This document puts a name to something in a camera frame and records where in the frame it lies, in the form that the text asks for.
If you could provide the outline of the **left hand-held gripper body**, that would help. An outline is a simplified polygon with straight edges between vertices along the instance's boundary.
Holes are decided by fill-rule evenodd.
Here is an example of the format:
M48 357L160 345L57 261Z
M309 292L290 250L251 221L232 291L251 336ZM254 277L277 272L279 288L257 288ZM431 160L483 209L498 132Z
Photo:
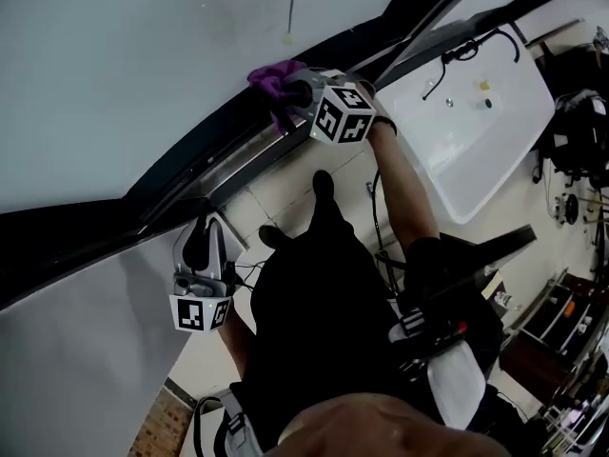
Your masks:
M212 332L226 321L232 296L222 281L175 272L169 295L174 326L186 332Z

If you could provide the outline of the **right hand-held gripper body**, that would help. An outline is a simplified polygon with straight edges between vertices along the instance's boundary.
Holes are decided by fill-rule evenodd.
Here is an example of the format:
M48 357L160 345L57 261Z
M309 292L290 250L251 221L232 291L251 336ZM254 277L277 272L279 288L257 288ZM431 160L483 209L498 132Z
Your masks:
M310 136L325 144L360 143L376 110L375 89L354 73L306 68L288 75L288 89L297 96L288 110L310 126Z

